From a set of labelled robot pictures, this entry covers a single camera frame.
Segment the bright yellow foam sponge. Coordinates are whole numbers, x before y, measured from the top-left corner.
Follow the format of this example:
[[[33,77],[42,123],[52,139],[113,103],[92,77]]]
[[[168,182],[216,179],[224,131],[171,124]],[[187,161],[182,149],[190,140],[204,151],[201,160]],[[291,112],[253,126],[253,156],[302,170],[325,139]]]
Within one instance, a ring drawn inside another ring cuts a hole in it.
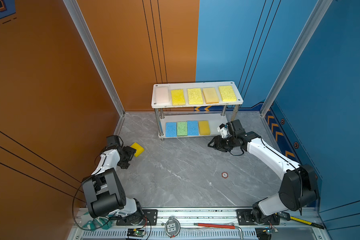
[[[140,156],[140,155],[145,151],[145,149],[144,149],[141,145],[139,145],[138,143],[133,143],[133,144],[131,145],[131,148],[133,148],[134,150],[136,150],[135,153],[134,153],[134,157],[135,157],[135,158],[137,158],[138,156]]]

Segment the small orange-yellow sponge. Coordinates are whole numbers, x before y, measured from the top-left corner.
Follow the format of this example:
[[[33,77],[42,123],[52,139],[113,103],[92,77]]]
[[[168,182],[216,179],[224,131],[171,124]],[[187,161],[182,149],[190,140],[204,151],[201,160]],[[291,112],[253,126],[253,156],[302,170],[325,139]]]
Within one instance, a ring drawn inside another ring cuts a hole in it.
[[[209,121],[198,121],[199,133],[201,136],[208,136],[211,134]]]

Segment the blue cellulose sponge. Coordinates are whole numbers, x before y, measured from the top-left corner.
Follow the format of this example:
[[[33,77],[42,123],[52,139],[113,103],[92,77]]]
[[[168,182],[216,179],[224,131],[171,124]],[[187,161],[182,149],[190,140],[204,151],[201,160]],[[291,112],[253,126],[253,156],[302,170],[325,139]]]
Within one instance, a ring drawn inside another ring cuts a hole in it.
[[[177,123],[176,122],[167,122],[166,123],[166,132],[165,135],[167,138],[176,138],[177,135]]]
[[[188,136],[199,135],[199,123],[198,121],[187,121]]]

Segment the green cellulose sponge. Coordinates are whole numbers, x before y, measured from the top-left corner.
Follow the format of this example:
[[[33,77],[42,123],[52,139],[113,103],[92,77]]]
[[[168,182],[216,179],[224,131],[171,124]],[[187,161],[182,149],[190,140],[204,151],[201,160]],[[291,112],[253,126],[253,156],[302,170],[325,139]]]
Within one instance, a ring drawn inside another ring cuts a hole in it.
[[[177,122],[177,136],[183,137],[188,135],[188,123],[187,122]]]

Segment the orange-yellow thick sponge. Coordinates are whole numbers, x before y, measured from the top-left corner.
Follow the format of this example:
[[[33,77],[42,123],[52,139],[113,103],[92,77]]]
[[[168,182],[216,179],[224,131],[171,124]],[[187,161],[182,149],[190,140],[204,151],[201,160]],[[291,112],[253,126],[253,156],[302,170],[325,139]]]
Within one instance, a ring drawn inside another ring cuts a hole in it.
[[[206,104],[218,104],[219,97],[217,95],[215,88],[203,88],[203,95],[206,101]]]

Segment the yellow cellulose sponge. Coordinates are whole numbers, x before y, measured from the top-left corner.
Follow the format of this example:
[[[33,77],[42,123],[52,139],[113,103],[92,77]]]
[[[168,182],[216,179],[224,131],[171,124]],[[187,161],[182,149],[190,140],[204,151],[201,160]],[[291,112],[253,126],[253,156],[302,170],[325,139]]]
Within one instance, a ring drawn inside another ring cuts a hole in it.
[[[232,86],[219,86],[222,102],[236,102],[237,97]]]
[[[200,88],[187,89],[187,93],[190,105],[202,105],[204,103]]]

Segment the yellow foam sponge front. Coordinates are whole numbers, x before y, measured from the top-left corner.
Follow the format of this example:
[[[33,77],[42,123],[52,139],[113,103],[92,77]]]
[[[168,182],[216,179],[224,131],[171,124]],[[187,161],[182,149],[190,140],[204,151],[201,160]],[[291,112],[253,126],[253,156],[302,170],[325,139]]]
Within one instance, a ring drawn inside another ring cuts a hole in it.
[[[186,104],[184,90],[171,90],[172,105],[173,106],[184,106]]]

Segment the white foam sponge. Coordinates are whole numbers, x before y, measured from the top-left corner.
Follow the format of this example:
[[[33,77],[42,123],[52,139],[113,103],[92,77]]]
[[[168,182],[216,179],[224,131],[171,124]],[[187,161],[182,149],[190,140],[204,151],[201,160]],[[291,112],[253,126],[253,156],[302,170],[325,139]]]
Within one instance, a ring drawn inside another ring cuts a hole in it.
[[[155,104],[168,105],[169,103],[170,103],[170,97],[169,97],[168,87],[155,88]]]

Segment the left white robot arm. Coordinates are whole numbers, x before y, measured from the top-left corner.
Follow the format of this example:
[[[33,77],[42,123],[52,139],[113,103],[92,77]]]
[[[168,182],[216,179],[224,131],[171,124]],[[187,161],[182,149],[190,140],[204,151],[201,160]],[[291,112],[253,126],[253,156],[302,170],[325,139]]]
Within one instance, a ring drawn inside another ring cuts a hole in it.
[[[100,160],[94,172],[83,179],[80,188],[84,192],[88,214],[96,227],[108,228],[112,221],[121,224],[138,225],[144,219],[144,212],[138,200],[126,197],[125,190],[117,175],[117,168],[127,169],[136,149],[124,146],[123,140],[112,135],[107,137],[107,145],[99,154]]]

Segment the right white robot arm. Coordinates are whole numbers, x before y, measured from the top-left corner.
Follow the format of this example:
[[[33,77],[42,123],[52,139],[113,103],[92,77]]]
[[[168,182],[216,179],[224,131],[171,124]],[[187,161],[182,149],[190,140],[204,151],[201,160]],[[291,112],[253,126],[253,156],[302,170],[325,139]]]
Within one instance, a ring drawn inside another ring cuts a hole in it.
[[[317,175],[310,165],[301,165],[283,156],[272,148],[255,132],[246,132],[239,120],[218,127],[208,147],[224,153],[239,148],[242,154],[249,153],[273,170],[281,179],[279,191],[253,204],[249,214],[243,219],[257,225],[278,225],[278,214],[284,211],[302,211],[302,208],[320,198]]]

